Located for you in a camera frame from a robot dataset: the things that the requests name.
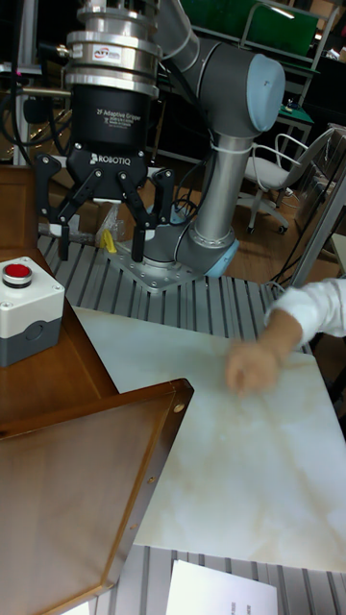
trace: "white sleeve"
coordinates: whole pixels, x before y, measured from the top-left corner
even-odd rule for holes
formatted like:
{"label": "white sleeve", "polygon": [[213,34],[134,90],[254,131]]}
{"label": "white sleeve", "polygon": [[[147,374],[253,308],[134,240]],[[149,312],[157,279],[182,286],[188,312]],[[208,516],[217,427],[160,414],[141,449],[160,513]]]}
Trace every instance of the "white sleeve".
{"label": "white sleeve", "polygon": [[301,344],[309,342],[318,332],[343,337],[346,335],[346,280],[325,280],[304,288],[289,288],[273,303],[266,322],[273,309],[282,309],[299,322],[303,329]]}

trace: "red button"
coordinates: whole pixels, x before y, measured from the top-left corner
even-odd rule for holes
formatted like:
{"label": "red button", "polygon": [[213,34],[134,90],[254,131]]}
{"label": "red button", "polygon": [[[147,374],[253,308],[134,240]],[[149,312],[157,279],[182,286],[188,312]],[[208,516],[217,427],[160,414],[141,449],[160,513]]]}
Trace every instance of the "red button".
{"label": "red button", "polygon": [[30,276],[31,269],[25,265],[14,263],[5,267],[5,273],[7,276],[11,276],[11,278],[26,278]]}

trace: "chair armrest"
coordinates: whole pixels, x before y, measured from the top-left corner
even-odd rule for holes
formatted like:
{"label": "chair armrest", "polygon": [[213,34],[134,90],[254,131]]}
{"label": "chair armrest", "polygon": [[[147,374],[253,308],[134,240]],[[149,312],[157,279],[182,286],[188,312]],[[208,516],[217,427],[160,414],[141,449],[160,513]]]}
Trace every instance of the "chair armrest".
{"label": "chair armrest", "polygon": [[286,154],[282,154],[281,152],[278,152],[278,150],[275,150],[272,147],[268,147],[267,145],[258,145],[257,143],[253,143],[253,160],[254,160],[254,169],[255,169],[255,175],[256,175],[256,180],[257,183],[260,187],[261,190],[263,190],[264,192],[267,192],[268,188],[264,187],[263,184],[260,181],[260,177],[259,177],[259,173],[258,170],[256,168],[256,150],[258,149],[262,149],[262,150],[267,150],[268,152],[272,152],[272,154],[275,154],[277,157],[280,158],[285,158],[286,160],[289,160],[290,162],[292,162],[292,164],[294,166],[302,166],[302,164],[300,162],[298,162],[297,160],[294,160],[293,158],[291,158],[290,156],[287,156]]}
{"label": "chair armrest", "polygon": [[[307,145],[305,145],[301,141],[298,141],[298,139],[294,138],[293,136],[286,135],[285,133],[279,133],[275,137],[275,149],[278,152],[278,154],[279,154],[279,137],[280,136],[283,136],[284,138],[287,138],[288,140],[293,141],[293,143],[296,143],[297,145],[300,145],[301,147],[303,147],[303,149],[308,150],[308,146]],[[281,166],[281,161],[279,159],[278,154],[277,154],[277,161],[278,161],[278,165]]]}

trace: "sheet of paper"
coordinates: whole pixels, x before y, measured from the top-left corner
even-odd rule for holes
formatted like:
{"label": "sheet of paper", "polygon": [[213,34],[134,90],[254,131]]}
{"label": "sheet of paper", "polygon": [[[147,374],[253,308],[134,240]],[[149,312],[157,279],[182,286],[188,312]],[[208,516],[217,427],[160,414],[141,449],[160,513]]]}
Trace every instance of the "sheet of paper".
{"label": "sheet of paper", "polygon": [[278,615],[277,590],[178,560],[166,615]]}
{"label": "sheet of paper", "polygon": [[80,604],[79,606],[75,606],[70,611],[67,611],[65,615],[90,615],[88,603]]}

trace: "person's arm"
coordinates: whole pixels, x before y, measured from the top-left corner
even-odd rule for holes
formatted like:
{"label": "person's arm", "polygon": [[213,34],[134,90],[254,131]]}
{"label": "person's arm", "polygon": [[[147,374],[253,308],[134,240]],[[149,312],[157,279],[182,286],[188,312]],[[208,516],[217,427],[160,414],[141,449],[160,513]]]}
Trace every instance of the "person's arm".
{"label": "person's arm", "polygon": [[298,345],[317,332],[346,334],[346,281],[329,280],[289,288],[266,317],[255,343],[234,344],[226,367],[228,386],[239,395],[274,386],[282,364]]}

